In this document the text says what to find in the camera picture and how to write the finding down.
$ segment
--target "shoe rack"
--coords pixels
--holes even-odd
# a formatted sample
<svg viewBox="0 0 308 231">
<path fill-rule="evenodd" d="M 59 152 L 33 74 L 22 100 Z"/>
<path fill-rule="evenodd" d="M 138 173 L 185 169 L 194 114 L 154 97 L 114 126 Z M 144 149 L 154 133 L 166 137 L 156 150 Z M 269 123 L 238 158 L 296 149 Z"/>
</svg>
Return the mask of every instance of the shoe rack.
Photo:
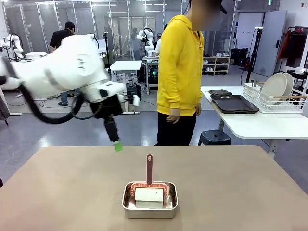
<svg viewBox="0 0 308 231">
<path fill-rule="evenodd" d="M 202 74 L 227 74 L 229 71 L 229 63 L 230 63 L 230 57 L 203 57 L 203 69 Z M 216 68 L 219 67 L 225 67 L 227 70 L 217 70 Z M 213 71 L 206 71 L 207 68 L 213 68 Z"/>
</svg>

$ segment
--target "hand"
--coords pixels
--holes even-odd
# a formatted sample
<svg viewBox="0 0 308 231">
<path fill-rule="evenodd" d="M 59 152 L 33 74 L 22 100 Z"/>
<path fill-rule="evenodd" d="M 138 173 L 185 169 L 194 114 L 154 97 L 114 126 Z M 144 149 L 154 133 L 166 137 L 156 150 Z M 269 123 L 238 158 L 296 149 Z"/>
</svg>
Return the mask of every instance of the hand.
<svg viewBox="0 0 308 231">
<path fill-rule="evenodd" d="M 170 108 L 170 115 L 167 117 L 167 122 L 173 122 L 173 124 L 178 123 L 180 119 L 180 109 Z"/>
<path fill-rule="evenodd" d="M 197 103 L 196 105 L 196 116 L 201 114 L 201 103 Z"/>
</svg>

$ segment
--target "white plate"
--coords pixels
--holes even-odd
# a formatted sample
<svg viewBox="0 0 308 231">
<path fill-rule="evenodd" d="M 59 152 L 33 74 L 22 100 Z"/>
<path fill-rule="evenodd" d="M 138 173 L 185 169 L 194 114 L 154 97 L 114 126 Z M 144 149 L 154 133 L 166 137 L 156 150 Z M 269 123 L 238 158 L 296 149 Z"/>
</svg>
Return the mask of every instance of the white plate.
<svg viewBox="0 0 308 231">
<path fill-rule="evenodd" d="M 283 96 L 287 88 L 287 77 L 282 73 L 270 77 L 262 88 L 262 93 L 268 96 Z M 274 105 L 280 99 L 264 99 L 268 105 Z"/>
<path fill-rule="evenodd" d="M 284 76 L 287 78 L 287 87 L 285 89 L 285 92 L 284 92 L 283 96 L 290 96 L 291 92 L 293 90 L 293 84 L 294 84 L 293 83 L 293 77 L 289 73 L 284 73 Z M 286 99 L 280 99 L 279 102 L 275 103 L 275 105 L 279 105 L 279 104 L 281 104 L 285 100 Z"/>
</svg>

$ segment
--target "hood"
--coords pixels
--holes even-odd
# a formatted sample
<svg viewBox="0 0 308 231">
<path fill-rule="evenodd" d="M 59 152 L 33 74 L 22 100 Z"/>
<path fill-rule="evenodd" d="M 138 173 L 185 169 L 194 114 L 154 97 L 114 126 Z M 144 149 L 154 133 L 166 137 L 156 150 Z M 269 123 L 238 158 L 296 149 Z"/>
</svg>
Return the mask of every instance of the hood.
<svg viewBox="0 0 308 231">
<path fill-rule="evenodd" d="M 174 18 L 171 19 L 169 23 L 176 21 L 176 20 L 180 20 L 184 22 L 190 30 L 193 30 L 192 22 L 186 16 L 184 15 L 175 16 Z"/>
</svg>

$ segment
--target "sneaker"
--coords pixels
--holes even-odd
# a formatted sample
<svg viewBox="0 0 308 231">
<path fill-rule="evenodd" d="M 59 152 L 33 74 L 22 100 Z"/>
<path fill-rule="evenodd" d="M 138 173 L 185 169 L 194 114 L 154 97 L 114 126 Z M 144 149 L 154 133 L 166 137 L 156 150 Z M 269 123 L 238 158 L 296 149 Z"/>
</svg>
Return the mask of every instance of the sneaker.
<svg viewBox="0 0 308 231">
<path fill-rule="evenodd" d="M 63 103 L 63 102 L 58 102 L 58 105 L 59 105 L 59 106 L 63 106 L 63 107 L 67 107 L 67 106 L 68 106 L 67 103 Z"/>
</svg>

